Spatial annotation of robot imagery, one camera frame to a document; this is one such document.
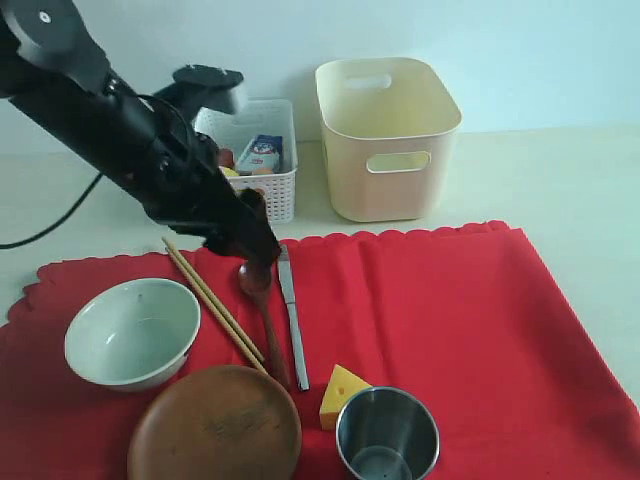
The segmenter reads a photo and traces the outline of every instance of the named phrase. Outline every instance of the cup rim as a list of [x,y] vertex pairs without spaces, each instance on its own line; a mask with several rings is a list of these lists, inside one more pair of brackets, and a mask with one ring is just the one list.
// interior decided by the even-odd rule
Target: cup rim
[[[135,284],[135,283],[158,283],[158,284],[167,284],[167,285],[171,285],[174,288],[178,288],[179,290],[181,290],[182,292],[187,294],[187,297],[191,300],[191,303],[194,305],[195,307],[195,312],[196,312],[196,322],[193,328],[193,333],[191,334],[191,336],[189,337],[189,340],[185,343],[185,345],[180,349],[180,351],[178,351],[178,353],[176,355],[174,355],[173,357],[171,357],[170,360],[168,360],[166,363],[162,364],[160,367],[152,370],[151,372],[145,373],[144,375],[140,375],[138,377],[134,377],[134,378],[129,378],[126,380],[100,380],[97,378],[92,378],[88,375],[85,375],[81,372],[79,372],[69,361],[69,356],[67,354],[67,352],[70,349],[70,342],[69,342],[69,332],[71,331],[71,329],[73,328],[74,323],[76,322],[76,320],[78,320],[80,317],[82,317],[87,310],[89,310],[94,304],[95,302],[97,302],[98,300],[100,300],[102,297],[106,296],[107,294],[111,293],[113,290],[119,290],[122,289],[124,287],[127,287],[129,285]],[[127,282],[123,282],[123,283],[119,283],[117,285],[114,285],[106,290],[104,290],[103,292],[100,292],[98,295],[96,295],[95,297],[93,297],[91,300],[89,300],[79,311],[78,313],[73,317],[73,320],[71,320],[71,322],[69,323],[69,326],[67,327],[67,331],[64,335],[64,357],[65,360],[67,361],[67,365],[69,365],[69,368],[71,368],[71,370],[73,370],[73,372],[78,375],[80,378],[94,383],[96,385],[103,385],[105,387],[118,387],[118,386],[126,386],[126,385],[133,385],[139,382],[143,382],[145,380],[148,380],[156,375],[158,375],[159,373],[163,372],[164,370],[166,370],[167,368],[169,368],[171,365],[173,365],[176,361],[178,361],[180,358],[182,358],[183,356],[185,356],[189,350],[191,349],[191,347],[193,346],[193,343],[195,342],[195,339],[198,335],[198,332],[200,331],[200,322],[202,320],[202,312],[200,309],[200,303],[198,302],[198,299],[195,297],[195,295],[193,294],[193,292],[191,290],[189,290],[187,287],[185,287],[183,284],[178,283],[174,280],[169,280],[168,278],[153,278],[153,277],[148,277],[148,278],[138,278],[135,280],[129,280]]]
[[424,403],[422,403],[418,398],[416,398],[414,395],[410,394],[409,392],[407,392],[406,390],[402,390],[400,388],[396,388],[396,387],[389,387],[389,386],[377,386],[377,387],[368,387],[365,388],[364,390],[359,391],[358,393],[356,393],[353,397],[351,397],[347,403],[345,403],[344,407],[342,407],[342,410],[340,410],[340,413],[338,414],[338,420],[336,421],[336,446],[338,447],[338,454],[340,455],[340,458],[342,459],[342,463],[345,464],[345,466],[347,467],[347,469],[349,470],[349,472],[357,479],[357,480],[367,480],[366,478],[364,478],[363,476],[359,475],[349,464],[349,462],[347,461],[347,459],[344,457],[344,454],[342,453],[342,447],[340,445],[340,436],[339,436],[339,432],[340,432],[340,423],[342,422],[342,418],[344,416],[345,411],[347,410],[347,408],[352,404],[352,402],[355,401],[356,398],[361,397],[366,395],[367,393],[370,392],[375,392],[375,391],[388,391],[388,392],[393,392],[396,393],[398,395],[402,395],[406,398],[408,398],[409,400],[413,401],[416,405],[418,405],[418,407],[420,407],[424,413],[427,415],[427,418],[429,419],[429,421],[431,422],[431,425],[433,426],[433,430],[435,433],[435,437],[436,437],[436,449],[435,452],[433,454],[433,460],[431,461],[431,463],[429,464],[429,466],[427,467],[427,469],[420,474],[420,476],[418,477],[419,479],[423,479],[425,478],[427,475],[429,475],[433,469],[436,466],[436,463],[438,461],[438,457],[440,456],[440,431],[438,430],[438,425],[436,424],[435,419],[433,418],[433,415],[431,415],[431,412],[429,411],[429,409],[424,405]]

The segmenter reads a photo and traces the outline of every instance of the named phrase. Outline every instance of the white ceramic bowl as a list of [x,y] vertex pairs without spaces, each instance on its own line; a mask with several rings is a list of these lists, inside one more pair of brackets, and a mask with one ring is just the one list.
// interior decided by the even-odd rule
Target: white ceramic bowl
[[184,364],[200,328],[189,289],[163,278],[116,285],[86,304],[64,339],[71,369],[119,391],[155,387]]

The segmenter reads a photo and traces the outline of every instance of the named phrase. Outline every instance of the spoon handle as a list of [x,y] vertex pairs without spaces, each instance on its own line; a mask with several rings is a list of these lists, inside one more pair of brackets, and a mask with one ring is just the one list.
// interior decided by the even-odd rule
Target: spoon handle
[[264,329],[267,334],[267,343],[269,345],[269,361],[271,362],[271,374],[278,383],[280,383],[287,391],[291,390],[291,378],[289,377],[289,371],[284,362],[282,356],[282,350],[280,349],[280,343],[278,337],[273,328],[273,322],[271,315],[269,315],[269,309],[266,306],[261,308],[262,318],[264,320]]

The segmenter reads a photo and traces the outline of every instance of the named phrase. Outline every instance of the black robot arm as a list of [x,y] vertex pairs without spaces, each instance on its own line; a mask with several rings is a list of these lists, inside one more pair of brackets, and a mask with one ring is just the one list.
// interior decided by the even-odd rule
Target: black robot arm
[[71,0],[0,0],[0,98],[138,199],[178,233],[221,255],[271,265],[280,253],[266,219],[217,168],[218,147],[191,120],[237,72],[189,66],[155,96],[110,67]]

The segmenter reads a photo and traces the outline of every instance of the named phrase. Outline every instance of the table knife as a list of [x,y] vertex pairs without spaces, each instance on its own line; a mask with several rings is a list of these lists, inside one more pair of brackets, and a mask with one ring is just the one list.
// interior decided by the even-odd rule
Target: table knife
[[293,275],[291,273],[291,262],[289,261],[289,250],[286,245],[281,245],[282,253],[278,258],[278,278],[282,296],[287,304],[289,312],[289,330],[291,332],[291,344],[293,345],[293,359],[296,365],[296,378],[298,388],[301,392],[309,390],[309,376],[307,375],[307,364],[304,359],[304,347],[302,345],[302,335],[298,324],[298,310],[296,308],[296,294],[293,290]]

